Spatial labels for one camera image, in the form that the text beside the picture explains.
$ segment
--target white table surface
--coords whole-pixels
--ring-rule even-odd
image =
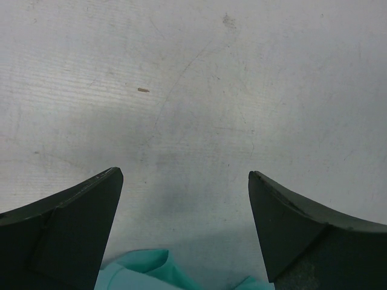
[[[266,279],[250,170],[387,223],[386,15],[384,0],[1,0],[0,212],[119,166],[105,258],[170,248],[209,289]]]

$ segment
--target light green fabric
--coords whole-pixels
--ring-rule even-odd
[[[203,290],[174,262],[168,250],[133,251],[100,270],[95,290]],[[235,290],[273,290],[274,285],[246,278]]]

